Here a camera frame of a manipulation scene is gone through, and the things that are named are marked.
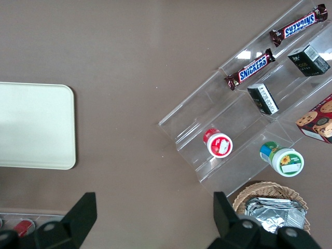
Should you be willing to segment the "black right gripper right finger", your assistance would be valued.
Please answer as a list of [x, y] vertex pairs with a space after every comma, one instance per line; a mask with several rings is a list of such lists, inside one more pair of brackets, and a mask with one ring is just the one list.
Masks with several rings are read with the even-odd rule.
[[260, 227], [240, 219], [222, 191], [214, 193], [213, 217], [219, 237], [208, 248], [259, 248]]

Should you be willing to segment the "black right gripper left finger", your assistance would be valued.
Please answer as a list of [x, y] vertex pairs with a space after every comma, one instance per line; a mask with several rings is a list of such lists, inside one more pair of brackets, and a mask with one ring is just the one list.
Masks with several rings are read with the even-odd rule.
[[80, 248], [97, 219], [96, 195], [85, 193], [60, 221], [34, 232], [36, 248]]

